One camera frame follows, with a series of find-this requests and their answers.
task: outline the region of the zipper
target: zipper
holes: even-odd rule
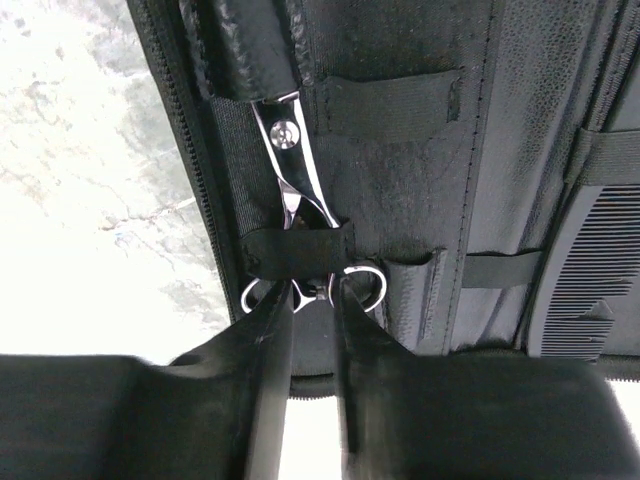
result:
[[[152,12],[152,6],[157,8],[159,11]],[[190,93],[184,92],[183,89],[179,89],[177,86],[178,81],[181,81],[183,85],[186,84],[187,82],[185,79],[178,79],[178,81],[176,81],[176,76],[184,75],[184,69],[180,66],[174,66],[172,69],[171,63],[167,58],[165,49],[176,49],[176,42],[171,30],[171,25],[159,26],[154,22],[154,19],[167,19],[166,23],[170,22],[169,19],[172,12],[168,11],[169,6],[164,2],[147,2],[145,0],[131,1],[130,8],[135,9],[136,11],[136,15],[134,15],[133,18],[135,22],[139,24],[138,29],[141,33],[141,35],[139,35],[141,42],[146,46],[146,53],[152,59],[152,61],[149,62],[150,68],[155,67],[156,69],[156,75],[154,76],[158,78],[159,83],[161,83],[161,85],[158,85],[158,88],[160,90],[164,90],[164,95],[162,95],[162,97],[165,101],[165,108],[167,112],[170,112],[169,119],[172,124],[177,126],[177,128],[174,127],[174,134],[177,133],[176,136],[179,137],[188,158],[188,161],[183,161],[183,163],[191,181],[196,201],[199,204],[202,214],[202,220],[209,237],[209,243],[211,244],[218,276],[220,278],[225,301],[227,303],[229,318],[231,323],[234,323],[237,320],[237,316],[232,307],[233,303],[229,292],[227,268],[224,268],[228,264],[223,262],[223,255],[220,249],[218,232],[221,230],[216,225],[214,212],[211,207],[210,195],[207,190],[207,184],[204,179],[200,163],[198,162],[199,152],[194,141],[195,132],[193,132],[189,125],[187,113],[184,108],[185,100],[190,97]],[[197,115],[195,105],[193,106],[193,109],[194,113],[191,115],[192,118]]]
[[[595,366],[607,380],[640,383],[640,357],[602,355]]]

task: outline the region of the silver scissors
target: silver scissors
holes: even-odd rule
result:
[[[329,228],[340,228],[340,222],[327,206],[322,193],[299,93],[296,91],[273,101],[255,102],[251,105],[278,178],[284,210],[284,230],[293,228],[303,198],[322,214]],[[369,312],[384,299],[387,279],[382,270],[369,265],[352,265],[343,271],[345,275],[359,272],[372,273],[378,279],[376,294],[363,305],[364,311]],[[297,302],[294,300],[294,312],[299,312],[316,300],[328,299],[333,305],[335,274],[330,274],[328,280],[326,288],[292,280],[297,297]],[[259,278],[253,279],[242,292],[240,304],[245,313],[252,310],[248,304],[249,293],[260,281]]]

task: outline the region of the marble surface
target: marble surface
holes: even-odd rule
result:
[[[123,0],[0,0],[0,351],[170,361],[229,324]]]

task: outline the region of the elastic strap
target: elastic strap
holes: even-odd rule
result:
[[[535,280],[542,252],[521,255],[467,255],[462,288],[511,288]]]
[[[353,224],[325,230],[255,230],[240,240],[245,270],[264,280],[318,278],[353,263]]]

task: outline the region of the black pocket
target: black pocket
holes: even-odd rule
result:
[[[316,91],[317,104],[324,106],[318,134],[380,143],[424,141],[458,120],[460,77],[458,70],[375,82],[328,77]]]
[[[441,249],[422,265],[384,262],[389,282],[384,328],[411,351],[431,336],[446,256]]]

